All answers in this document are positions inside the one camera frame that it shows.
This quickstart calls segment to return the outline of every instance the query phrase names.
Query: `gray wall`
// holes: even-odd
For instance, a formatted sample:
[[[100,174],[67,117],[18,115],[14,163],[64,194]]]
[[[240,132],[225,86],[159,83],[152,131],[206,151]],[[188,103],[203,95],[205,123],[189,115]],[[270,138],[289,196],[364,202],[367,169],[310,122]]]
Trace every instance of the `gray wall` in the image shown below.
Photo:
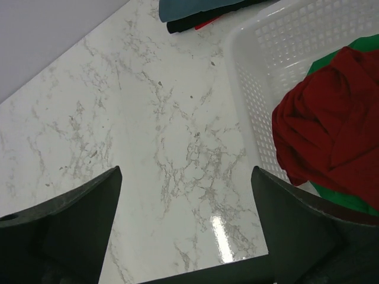
[[[0,103],[129,0],[0,0]]]

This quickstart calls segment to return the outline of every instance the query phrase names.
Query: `black cloth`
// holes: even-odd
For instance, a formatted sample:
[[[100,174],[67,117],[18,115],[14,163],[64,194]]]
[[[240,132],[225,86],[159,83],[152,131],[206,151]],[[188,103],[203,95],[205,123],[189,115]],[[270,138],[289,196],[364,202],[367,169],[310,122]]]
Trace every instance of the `black cloth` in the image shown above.
[[[212,20],[226,13],[237,11],[241,8],[245,8],[253,4],[258,4],[258,3],[262,3],[266,1],[267,0],[244,0],[240,3],[236,3],[233,5],[220,7],[220,8],[209,10],[206,12],[199,12],[197,14],[190,15],[180,20],[167,22],[167,30],[170,34],[181,33],[182,31],[186,31],[186,30],[189,30],[190,28],[194,28],[197,25],[200,25],[204,22]]]

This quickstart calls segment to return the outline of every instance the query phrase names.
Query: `folded blue fabric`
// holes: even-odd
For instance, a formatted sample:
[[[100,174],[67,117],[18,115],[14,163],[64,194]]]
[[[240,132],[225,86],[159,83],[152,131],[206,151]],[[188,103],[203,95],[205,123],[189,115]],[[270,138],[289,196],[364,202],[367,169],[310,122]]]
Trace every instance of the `folded blue fabric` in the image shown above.
[[[183,19],[190,15],[233,5],[243,0],[160,0],[159,18],[162,22]]]

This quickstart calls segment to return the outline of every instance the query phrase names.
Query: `white marble table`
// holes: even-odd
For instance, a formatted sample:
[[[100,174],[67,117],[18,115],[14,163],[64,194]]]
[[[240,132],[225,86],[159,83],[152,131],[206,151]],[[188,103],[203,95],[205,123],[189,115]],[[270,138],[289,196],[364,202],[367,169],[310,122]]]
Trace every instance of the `white marble table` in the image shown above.
[[[122,7],[0,105],[0,216],[119,165],[100,283],[265,254],[223,41],[267,5],[176,35],[157,0]]]

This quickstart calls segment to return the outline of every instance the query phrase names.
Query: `clothing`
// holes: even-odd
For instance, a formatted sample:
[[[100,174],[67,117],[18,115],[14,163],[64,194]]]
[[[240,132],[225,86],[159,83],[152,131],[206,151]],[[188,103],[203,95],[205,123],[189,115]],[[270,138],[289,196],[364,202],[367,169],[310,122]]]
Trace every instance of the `clothing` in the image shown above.
[[[272,114],[280,166],[293,185],[311,180],[379,209],[379,50],[344,47]]]
[[[199,12],[233,5],[243,0],[160,0],[159,18],[162,22],[176,21]]]
[[[190,28],[194,28],[197,25],[201,25],[207,21],[210,21],[214,18],[217,18],[221,15],[224,15],[229,12],[237,11],[241,8],[245,8],[251,6],[253,4],[258,4],[261,2],[265,2],[266,0],[244,0],[238,2],[234,5],[229,5],[217,9],[212,9],[206,12],[199,12],[194,15],[190,15],[185,18],[181,18],[176,21],[170,21],[167,23],[167,30],[170,34],[173,33],[181,33],[182,31],[189,30]]]
[[[373,51],[379,49],[379,34],[373,35],[371,37],[361,37],[349,44],[349,47],[359,51]],[[328,65],[330,61],[335,57],[336,53],[337,51],[328,54],[327,56],[314,62],[308,72],[308,75]],[[335,192],[312,181],[311,184],[317,190],[319,195],[324,199],[359,212],[379,216],[378,211],[376,211],[373,207],[368,205],[358,196]]]

